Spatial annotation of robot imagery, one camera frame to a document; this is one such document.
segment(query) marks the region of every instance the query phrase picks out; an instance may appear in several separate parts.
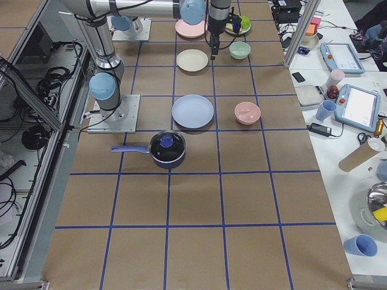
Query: white table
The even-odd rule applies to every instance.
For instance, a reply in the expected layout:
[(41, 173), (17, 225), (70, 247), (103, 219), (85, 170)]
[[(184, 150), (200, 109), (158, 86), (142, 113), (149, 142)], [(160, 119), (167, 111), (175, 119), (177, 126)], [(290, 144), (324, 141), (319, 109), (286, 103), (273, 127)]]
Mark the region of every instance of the white table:
[[(321, 0), (318, 10), (324, 11), (320, 27), (332, 26), (326, 21), (330, 21), (340, 27), (356, 28), (348, 10), (346, 9), (342, 0)], [(348, 29), (341, 28), (319, 28), (318, 32), (323, 35), (316, 47), (312, 48), (310, 53), (306, 56), (296, 54), (290, 69), (323, 69), (328, 67), (322, 59), (320, 53), (320, 44), (323, 42), (348, 43), (352, 47), (352, 42), (349, 35), (353, 32)], [(368, 53), (357, 54), (359, 58), (369, 56)], [(362, 64), (366, 71), (379, 71), (373, 58), (362, 60)]]
[[(295, 87), (321, 85), (329, 75), (329, 72), (324, 70), (300, 69), (298, 71), (306, 81), (297, 83), (293, 80)], [(377, 90), (382, 100), (380, 112), (387, 112), (387, 97), (383, 92), (383, 88), (387, 88), (387, 72), (366, 72), (361, 76), (345, 77), (338, 87), (341, 88), (344, 84), (356, 85), (370, 91)], [(316, 111), (317, 109), (303, 111), (306, 124), (312, 122), (323, 124), (331, 127), (334, 135), (339, 135), (341, 123), (336, 122), (333, 115), (324, 121), (318, 121), (315, 117)], [(383, 151), (349, 173), (341, 171), (338, 163), (359, 146), (357, 134), (360, 132), (363, 131), (347, 125), (340, 138), (326, 138), (310, 132), (310, 139), (342, 242), (361, 233), (351, 215), (351, 198), (359, 192), (366, 193), (373, 184), (380, 182), (376, 177), (376, 168), (381, 158), (387, 158), (387, 151)], [(374, 257), (346, 254), (354, 275), (387, 276), (387, 243), (376, 242), (378, 253)]]

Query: saucepan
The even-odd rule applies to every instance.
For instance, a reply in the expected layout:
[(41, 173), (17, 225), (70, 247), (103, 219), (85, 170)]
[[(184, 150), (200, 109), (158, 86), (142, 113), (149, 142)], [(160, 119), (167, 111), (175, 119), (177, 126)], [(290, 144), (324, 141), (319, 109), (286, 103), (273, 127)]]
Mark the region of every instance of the saucepan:
[(113, 146), (111, 152), (149, 153), (159, 167), (172, 169), (183, 162), (186, 154), (186, 142), (178, 132), (166, 130), (154, 135), (149, 145)]

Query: green bowl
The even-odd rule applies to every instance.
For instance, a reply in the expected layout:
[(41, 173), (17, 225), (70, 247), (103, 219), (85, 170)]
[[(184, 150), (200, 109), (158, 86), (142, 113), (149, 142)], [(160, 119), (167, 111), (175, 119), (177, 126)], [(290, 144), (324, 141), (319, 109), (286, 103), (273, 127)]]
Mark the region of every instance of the green bowl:
[(245, 59), (252, 49), (247, 43), (237, 41), (230, 45), (229, 50), (234, 59)]

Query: lid knob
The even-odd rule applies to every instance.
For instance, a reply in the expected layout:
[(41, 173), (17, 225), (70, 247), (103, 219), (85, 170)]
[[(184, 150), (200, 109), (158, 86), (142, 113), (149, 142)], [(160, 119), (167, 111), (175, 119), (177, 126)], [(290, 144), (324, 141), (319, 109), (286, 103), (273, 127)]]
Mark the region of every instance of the lid knob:
[(169, 148), (174, 143), (174, 138), (170, 135), (164, 135), (160, 138), (160, 145), (164, 148)]

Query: power adapter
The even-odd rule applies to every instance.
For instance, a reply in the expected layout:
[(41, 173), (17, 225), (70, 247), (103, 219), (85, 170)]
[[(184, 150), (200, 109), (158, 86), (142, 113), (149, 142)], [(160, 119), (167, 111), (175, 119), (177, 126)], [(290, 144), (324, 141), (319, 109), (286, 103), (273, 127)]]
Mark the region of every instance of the power adapter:
[(325, 136), (325, 137), (330, 137), (332, 136), (332, 128), (326, 127), (320, 124), (312, 123), (310, 125), (307, 125), (307, 128), (310, 132)]

